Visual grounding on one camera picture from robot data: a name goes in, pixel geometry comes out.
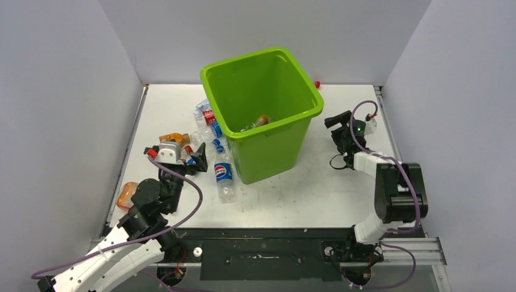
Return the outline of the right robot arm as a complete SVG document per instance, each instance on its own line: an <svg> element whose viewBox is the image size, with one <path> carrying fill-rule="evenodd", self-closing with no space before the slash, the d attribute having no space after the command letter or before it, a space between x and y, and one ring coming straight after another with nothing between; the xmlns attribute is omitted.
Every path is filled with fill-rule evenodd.
<svg viewBox="0 0 516 292"><path fill-rule="evenodd" d="M331 138L344 161L343 169L362 172L374 179L374 210L359 224L338 256L361 260L373 255L379 241L387 233L395 233L405 223L420 226L428 214L428 200L421 166L404 163L374 152L366 146L366 136L377 129L375 114L364 120L354 119L351 111L324 120Z"/></svg>

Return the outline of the green plastic bin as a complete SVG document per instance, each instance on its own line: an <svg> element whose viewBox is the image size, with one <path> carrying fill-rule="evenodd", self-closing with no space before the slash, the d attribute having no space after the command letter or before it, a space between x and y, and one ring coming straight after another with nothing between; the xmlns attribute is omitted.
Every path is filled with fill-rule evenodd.
<svg viewBox="0 0 516 292"><path fill-rule="evenodd" d="M271 47L218 61L205 66L200 78L242 183L256 183L296 165L324 100L288 49ZM273 122L241 132L262 114Z"/></svg>

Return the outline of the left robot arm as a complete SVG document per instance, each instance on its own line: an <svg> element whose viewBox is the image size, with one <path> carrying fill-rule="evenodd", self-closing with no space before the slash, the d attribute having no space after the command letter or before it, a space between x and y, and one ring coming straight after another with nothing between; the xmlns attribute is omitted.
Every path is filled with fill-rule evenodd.
<svg viewBox="0 0 516 292"><path fill-rule="evenodd" d="M133 205L115 227L83 257L55 266L55 276L42 269L31 275L40 291L112 291L147 266L162 260L174 262L181 255L181 239L174 229L189 220L200 208L203 193L190 176L206 172L206 144L190 154L191 163L181 157L177 142L147 147L144 154L158 168L158 178L137 184ZM194 209L170 225L167 214L177 211L185 183L198 192Z"/></svg>

